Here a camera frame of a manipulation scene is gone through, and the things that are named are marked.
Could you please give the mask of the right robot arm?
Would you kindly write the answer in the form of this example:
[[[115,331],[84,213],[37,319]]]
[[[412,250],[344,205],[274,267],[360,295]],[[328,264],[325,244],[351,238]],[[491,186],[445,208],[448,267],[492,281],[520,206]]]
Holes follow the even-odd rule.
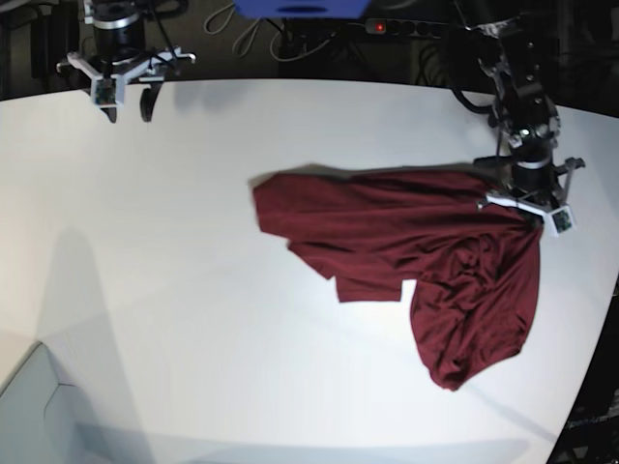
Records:
[[[77,72],[88,83],[83,91],[90,102],[114,124],[125,103],[126,88],[144,86],[139,100],[143,122],[152,121],[159,93],[169,73],[178,73],[183,62],[196,56],[172,43],[163,22],[184,14],[189,3],[178,1],[161,11],[162,1],[85,1],[84,22],[93,27],[95,54],[70,51],[56,64],[68,77]]]

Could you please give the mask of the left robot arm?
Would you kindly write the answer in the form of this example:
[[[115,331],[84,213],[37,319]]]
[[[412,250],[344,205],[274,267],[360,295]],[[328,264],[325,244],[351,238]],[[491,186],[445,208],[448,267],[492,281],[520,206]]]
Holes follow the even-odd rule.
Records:
[[[478,47],[478,62],[494,85],[494,101],[481,107],[459,101],[478,114],[487,114],[497,129],[494,156],[475,159],[480,168],[496,172],[498,186],[479,201],[479,208],[497,205],[539,217],[558,237],[575,228],[568,195],[580,158],[557,165],[553,159],[561,121],[547,95],[535,59],[535,46],[510,1],[456,1],[457,24]]]

